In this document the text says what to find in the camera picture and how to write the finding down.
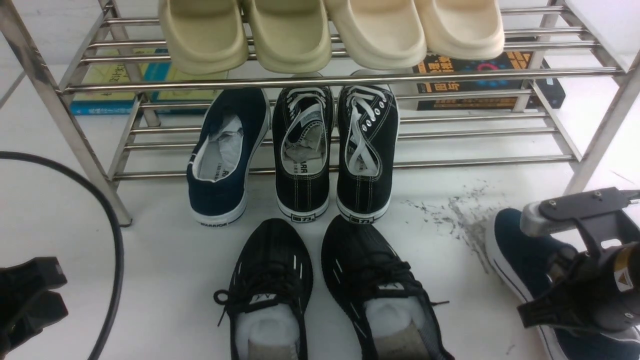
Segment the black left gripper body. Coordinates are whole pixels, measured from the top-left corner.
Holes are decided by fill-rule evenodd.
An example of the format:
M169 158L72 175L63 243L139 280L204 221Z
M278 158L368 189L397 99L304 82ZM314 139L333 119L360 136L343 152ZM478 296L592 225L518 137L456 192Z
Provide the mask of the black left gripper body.
M35 257L0 271L0 353L5 357L68 316L56 292L67 278L55 256Z

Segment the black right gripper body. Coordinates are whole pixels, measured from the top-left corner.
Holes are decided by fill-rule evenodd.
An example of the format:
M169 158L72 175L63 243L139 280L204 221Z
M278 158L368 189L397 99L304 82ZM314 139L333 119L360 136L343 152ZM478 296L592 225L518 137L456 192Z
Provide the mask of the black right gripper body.
M639 243L612 246L599 258L563 248L548 271L553 328L618 333L639 325Z

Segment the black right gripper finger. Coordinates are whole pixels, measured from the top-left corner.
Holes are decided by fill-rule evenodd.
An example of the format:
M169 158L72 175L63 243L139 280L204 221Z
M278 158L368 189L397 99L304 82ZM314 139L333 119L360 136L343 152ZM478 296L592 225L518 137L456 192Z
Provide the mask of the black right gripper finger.
M548 326L562 330L586 329L585 286L562 282L534 300L517 307L524 328Z

